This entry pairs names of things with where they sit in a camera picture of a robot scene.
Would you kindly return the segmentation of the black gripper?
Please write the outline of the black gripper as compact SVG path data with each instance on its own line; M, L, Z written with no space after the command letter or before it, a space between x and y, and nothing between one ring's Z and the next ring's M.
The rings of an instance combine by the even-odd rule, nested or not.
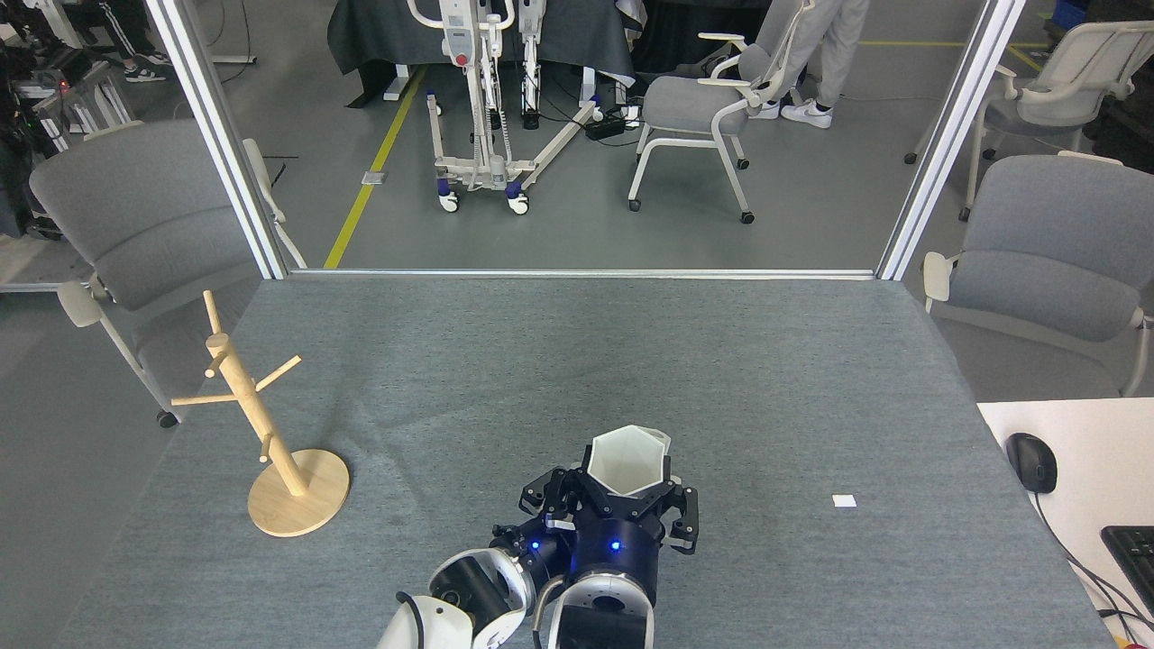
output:
M519 509L544 512L542 525L494 525L490 547L500 549L515 559L533 583L550 579L570 580L574 543L577 537L576 514L580 509L584 488L582 467L555 467L522 488Z
M665 480L644 490L644 521L627 520L622 497L595 482L585 469L568 471L568 510L572 514L572 583L594 572L619 572L657 600L661 543L694 555L697 549L699 488Z

